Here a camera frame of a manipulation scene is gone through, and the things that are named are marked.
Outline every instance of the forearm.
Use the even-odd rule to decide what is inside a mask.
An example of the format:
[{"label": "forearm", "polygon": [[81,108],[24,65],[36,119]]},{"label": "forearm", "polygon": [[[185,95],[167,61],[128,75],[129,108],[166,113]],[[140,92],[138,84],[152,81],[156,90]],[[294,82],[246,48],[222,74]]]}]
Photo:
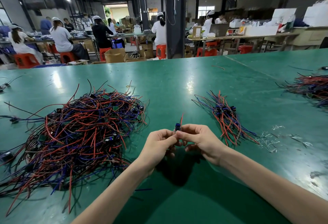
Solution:
[{"label": "forearm", "polygon": [[268,201],[294,224],[328,223],[328,202],[291,183],[234,150],[220,161],[223,168]]},{"label": "forearm", "polygon": [[146,177],[147,171],[137,161],[133,162],[71,224],[113,223],[134,190]]}]

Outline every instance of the tangled wire pile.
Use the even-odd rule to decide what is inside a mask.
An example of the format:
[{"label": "tangled wire pile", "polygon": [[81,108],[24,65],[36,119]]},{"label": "tangled wire pile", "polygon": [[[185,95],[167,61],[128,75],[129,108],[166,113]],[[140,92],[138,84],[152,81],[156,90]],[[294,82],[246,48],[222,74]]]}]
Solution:
[{"label": "tangled wire pile", "polygon": [[308,98],[317,100],[317,107],[328,106],[328,75],[303,76],[295,78],[294,84],[282,85],[287,92],[306,95]]},{"label": "tangled wire pile", "polygon": [[240,139],[248,139],[259,144],[252,138],[253,136],[256,136],[256,133],[247,130],[240,124],[236,114],[236,107],[229,107],[225,99],[226,96],[221,96],[220,91],[218,95],[215,95],[211,90],[210,92],[211,93],[207,92],[207,94],[211,96],[211,99],[195,95],[197,101],[192,101],[196,104],[205,106],[212,111],[214,117],[221,126],[221,137],[225,140],[226,145],[229,146],[228,141],[230,141],[234,146],[237,146],[237,144],[240,144]]},{"label": "tangled wire pile", "polygon": [[128,91],[106,93],[100,88],[72,100],[76,90],[62,108],[45,118],[38,112],[33,114],[38,118],[16,118],[43,123],[32,131],[26,143],[16,147],[16,153],[10,155],[6,151],[0,156],[9,174],[0,182],[0,197],[16,194],[6,215],[21,193],[26,192],[25,198],[29,198],[33,190],[47,186],[53,188],[52,193],[69,190],[70,212],[72,187],[78,181],[107,169],[115,177],[114,171],[121,172],[129,165],[122,158],[124,138],[145,123],[146,105],[141,97]]}]

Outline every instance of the white box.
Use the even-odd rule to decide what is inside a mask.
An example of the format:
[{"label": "white box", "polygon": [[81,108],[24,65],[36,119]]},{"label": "white box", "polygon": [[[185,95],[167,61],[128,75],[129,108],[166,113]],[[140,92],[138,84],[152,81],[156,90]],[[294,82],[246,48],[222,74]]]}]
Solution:
[{"label": "white box", "polygon": [[271,36],[277,31],[278,26],[246,26],[245,36]]},{"label": "white box", "polygon": [[229,27],[231,27],[231,28],[240,28],[241,27],[241,21],[230,22]]},{"label": "white box", "polygon": [[308,7],[303,22],[309,26],[328,26],[328,4]]},{"label": "white box", "polygon": [[295,14],[296,8],[277,8],[273,12],[272,21],[278,23],[280,17],[283,16],[282,23],[286,24],[290,15]]}]

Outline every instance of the hand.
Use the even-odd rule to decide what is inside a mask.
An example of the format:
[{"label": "hand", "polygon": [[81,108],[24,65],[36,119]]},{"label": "hand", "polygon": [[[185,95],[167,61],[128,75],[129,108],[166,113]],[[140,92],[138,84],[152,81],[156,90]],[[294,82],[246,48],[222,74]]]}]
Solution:
[{"label": "hand", "polygon": [[164,158],[165,155],[170,154],[171,156],[174,156],[173,152],[175,147],[173,145],[182,145],[176,138],[174,131],[162,129],[151,132],[148,135],[144,148],[136,161],[141,166],[145,167],[150,175],[155,166]]},{"label": "hand", "polygon": [[183,145],[187,145],[187,142],[194,143],[186,146],[186,152],[200,150],[206,160],[218,166],[220,166],[221,156],[231,149],[224,145],[208,126],[204,125],[183,125],[181,131],[176,132],[176,136],[183,140]]}]

